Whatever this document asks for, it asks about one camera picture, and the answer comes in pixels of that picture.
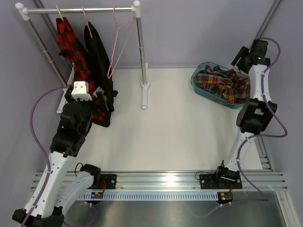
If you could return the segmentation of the brown multicolour plaid shirt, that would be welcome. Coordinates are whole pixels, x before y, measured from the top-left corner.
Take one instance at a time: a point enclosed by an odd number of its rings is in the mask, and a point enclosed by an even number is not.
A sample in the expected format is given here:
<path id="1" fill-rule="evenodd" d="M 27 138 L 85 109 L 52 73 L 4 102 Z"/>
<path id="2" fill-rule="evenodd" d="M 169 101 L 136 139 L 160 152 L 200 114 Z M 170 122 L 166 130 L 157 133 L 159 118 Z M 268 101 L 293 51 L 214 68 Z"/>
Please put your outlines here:
<path id="1" fill-rule="evenodd" d="M 250 79 L 233 69 L 222 70 L 218 65 L 205 68 L 194 76 L 194 85 L 223 99 L 229 104 L 243 104 L 250 98 Z"/>

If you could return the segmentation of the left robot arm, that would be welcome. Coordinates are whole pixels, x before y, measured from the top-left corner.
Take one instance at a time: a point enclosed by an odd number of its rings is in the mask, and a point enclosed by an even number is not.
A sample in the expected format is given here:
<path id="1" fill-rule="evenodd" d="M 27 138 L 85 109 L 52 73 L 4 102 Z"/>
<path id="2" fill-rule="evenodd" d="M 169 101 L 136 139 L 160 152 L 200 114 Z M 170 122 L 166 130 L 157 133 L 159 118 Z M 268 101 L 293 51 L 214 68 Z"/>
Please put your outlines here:
<path id="1" fill-rule="evenodd" d="M 22 227 L 60 227 L 71 205 L 86 189 L 101 187 L 104 192 L 107 186 L 100 168 L 85 164 L 72 183 L 59 193 L 67 170 L 85 142 L 96 108 L 88 92 L 72 91 L 71 99 L 63 107 L 50 151 L 46 152 L 35 134 L 33 117 L 37 104 L 47 94 L 45 92 L 34 102 L 30 112 L 30 130 L 45 157 L 46 167 L 29 202 L 14 211 L 12 218 Z"/>

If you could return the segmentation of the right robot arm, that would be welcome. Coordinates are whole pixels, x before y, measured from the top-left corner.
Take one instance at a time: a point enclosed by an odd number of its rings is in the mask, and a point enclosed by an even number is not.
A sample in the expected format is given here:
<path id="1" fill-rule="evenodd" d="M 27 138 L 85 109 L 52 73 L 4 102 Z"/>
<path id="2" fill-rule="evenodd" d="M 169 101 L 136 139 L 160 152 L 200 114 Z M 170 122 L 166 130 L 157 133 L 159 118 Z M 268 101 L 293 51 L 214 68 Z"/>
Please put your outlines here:
<path id="1" fill-rule="evenodd" d="M 232 61 L 250 78 L 250 98 L 241 108 L 236 125 L 236 139 L 228 157 L 221 162 L 210 177 L 210 185 L 216 189 L 241 189 L 241 163 L 254 139 L 269 125 L 277 104 L 269 94 L 269 69 L 273 62 L 266 57 L 269 38 L 255 39 L 250 48 L 242 47 Z"/>

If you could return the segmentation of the red black plaid shirt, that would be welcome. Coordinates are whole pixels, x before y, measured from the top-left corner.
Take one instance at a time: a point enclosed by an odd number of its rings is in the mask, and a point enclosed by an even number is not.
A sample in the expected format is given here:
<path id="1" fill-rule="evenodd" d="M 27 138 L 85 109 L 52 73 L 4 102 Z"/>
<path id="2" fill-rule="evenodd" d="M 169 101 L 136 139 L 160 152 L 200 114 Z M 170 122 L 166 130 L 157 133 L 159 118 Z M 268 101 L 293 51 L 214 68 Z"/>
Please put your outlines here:
<path id="1" fill-rule="evenodd" d="M 56 27 L 58 34 L 57 43 L 60 46 L 59 55 L 74 62 L 75 81 L 86 81 L 88 83 L 89 94 L 97 108 L 97 114 L 93 119 L 102 121 L 105 116 L 105 114 L 102 113 L 104 108 L 97 96 L 93 94 L 98 88 L 98 85 L 92 75 L 88 52 L 78 40 L 67 18 L 57 18 Z"/>

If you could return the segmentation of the pink hanger with black shirt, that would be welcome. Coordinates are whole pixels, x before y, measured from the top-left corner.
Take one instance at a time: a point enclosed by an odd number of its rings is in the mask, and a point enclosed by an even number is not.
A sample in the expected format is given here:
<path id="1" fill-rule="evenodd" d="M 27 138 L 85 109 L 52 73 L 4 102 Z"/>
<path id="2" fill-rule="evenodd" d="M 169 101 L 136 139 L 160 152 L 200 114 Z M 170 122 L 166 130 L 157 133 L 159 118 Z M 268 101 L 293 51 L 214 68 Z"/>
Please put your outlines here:
<path id="1" fill-rule="evenodd" d="M 92 36 L 92 32 L 91 32 L 91 29 L 90 29 L 90 26 L 89 26 L 89 20 L 88 20 L 88 18 L 87 18 L 87 16 L 86 16 L 85 8 L 84 8 L 83 6 L 82 6 L 82 11 L 83 11 L 83 15 L 84 15 L 85 20 L 86 20 L 86 26 L 87 26 L 87 28 L 88 28 L 90 37 L 91 37 L 91 39 L 92 39 L 93 36 Z"/>

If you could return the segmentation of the white and chrome clothes rack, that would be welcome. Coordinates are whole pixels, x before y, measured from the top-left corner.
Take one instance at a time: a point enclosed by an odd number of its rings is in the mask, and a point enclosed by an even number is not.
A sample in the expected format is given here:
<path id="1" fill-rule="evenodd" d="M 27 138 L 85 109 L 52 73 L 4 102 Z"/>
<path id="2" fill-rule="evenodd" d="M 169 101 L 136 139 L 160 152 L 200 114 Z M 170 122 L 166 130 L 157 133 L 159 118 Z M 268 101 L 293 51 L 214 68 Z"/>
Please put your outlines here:
<path id="1" fill-rule="evenodd" d="M 141 3 L 138 0 L 135 0 L 131 7 L 122 7 L 122 8 L 74 8 L 74 9 L 28 9 L 22 3 L 16 3 L 15 8 L 19 11 L 21 17 L 24 21 L 30 20 L 30 14 L 57 14 L 57 13 L 97 13 L 97 12 L 127 12 L 131 11 L 135 14 L 135 20 L 137 25 L 138 32 L 138 41 L 139 41 L 139 51 L 140 51 L 140 60 L 141 60 L 141 69 L 142 69 L 142 109 L 146 110 L 148 108 L 148 92 L 150 88 L 150 83 L 148 82 L 148 64 L 145 60 L 144 54 L 144 45 L 143 45 L 143 31 L 142 31 L 142 12 L 141 12 Z"/>

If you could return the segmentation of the right aluminium frame post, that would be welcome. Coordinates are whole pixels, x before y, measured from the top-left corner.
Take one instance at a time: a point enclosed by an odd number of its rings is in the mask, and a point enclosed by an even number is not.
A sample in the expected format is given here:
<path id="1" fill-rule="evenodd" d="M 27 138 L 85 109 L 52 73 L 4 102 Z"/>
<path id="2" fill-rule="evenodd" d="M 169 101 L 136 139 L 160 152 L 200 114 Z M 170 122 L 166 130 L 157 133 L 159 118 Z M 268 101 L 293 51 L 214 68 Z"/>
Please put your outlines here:
<path id="1" fill-rule="evenodd" d="M 282 4 L 283 0 L 274 0 L 272 5 L 270 6 L 265 18 L 263 19 L 260 28 L 258 29 L 255 37 L 253 40 L 259 39 L 265 33 L 267 27 L 269 26 L 271 20 L 273 19 L 274 15 L 277 13 L 280 5 Z"/>

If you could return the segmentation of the aluminium frame post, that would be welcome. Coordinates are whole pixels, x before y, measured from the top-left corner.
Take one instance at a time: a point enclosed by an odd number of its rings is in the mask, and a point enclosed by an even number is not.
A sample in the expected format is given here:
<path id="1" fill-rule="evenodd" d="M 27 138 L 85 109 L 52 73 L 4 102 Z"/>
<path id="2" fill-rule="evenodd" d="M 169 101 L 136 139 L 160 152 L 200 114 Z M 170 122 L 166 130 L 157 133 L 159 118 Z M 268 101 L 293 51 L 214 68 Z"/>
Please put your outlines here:
<path id="1" fill-rule="evenodd" d="M 37 14 L 38 22 L 41 23 L 39 28 L 39 35 L 44 43 L 48 55 L 52 58 L 52 65 L 56 66 L 56 69 L 63 72 L 65 67 L 65 61 L 59 56 L 59 45 L 57 44 L 57 32 L 53 24 L 52 18 L 49 14 Z"/>
<path id="2" fill-rule="evenodd" d="M 283 0 L 274 0 L 272 5 L 270 6 L 265 18 L 263 19 L 260 28 L 258 29 L 255 37 L 253 40 L 259 39 L 265 33 L 267 27 L 269 26 L 271 20 L 273 19 L 274 15 L 277 13 L 280 5 L 282 4 Z"/>

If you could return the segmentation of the left aluminium frame post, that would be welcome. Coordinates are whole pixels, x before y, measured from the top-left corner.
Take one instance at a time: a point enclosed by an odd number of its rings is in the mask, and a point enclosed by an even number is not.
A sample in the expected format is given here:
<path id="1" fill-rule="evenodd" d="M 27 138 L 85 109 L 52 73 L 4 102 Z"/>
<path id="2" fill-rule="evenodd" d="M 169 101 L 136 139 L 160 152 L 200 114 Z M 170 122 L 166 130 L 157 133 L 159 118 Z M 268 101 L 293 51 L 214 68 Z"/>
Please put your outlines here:
<path id="1" fill-rule="evenodd" d="M 57 44 L 57 32 L 53 24 L 52 18 L 49 14 L 37 14 L 38 22 L 41 23 L 39 28 L 39 35 L 44 43 L 48 55 L 52 58 L 52 65 L 56 66 L 56 69 L 63 72 L 65 67 L 65 61 L 59 56 L 59 45 Z"/>

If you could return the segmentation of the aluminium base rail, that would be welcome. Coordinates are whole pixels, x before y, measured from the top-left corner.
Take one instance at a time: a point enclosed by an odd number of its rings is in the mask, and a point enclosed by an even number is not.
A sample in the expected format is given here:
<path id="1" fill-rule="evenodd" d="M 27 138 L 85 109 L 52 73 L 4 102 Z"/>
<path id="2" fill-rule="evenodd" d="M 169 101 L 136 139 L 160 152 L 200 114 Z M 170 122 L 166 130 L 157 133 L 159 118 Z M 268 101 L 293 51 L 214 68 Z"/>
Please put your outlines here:
<path id="1" fill-rule="evenodd" d="M 103 171 L 116 175 L 118 191 L 198 191 L 199 174 L 193 171 Z M 286 191 L 287 184 L 280 172 L 245 172 L 241 177 L 244 191 L 254 191 L 254 184 L 262 191 Z"/>

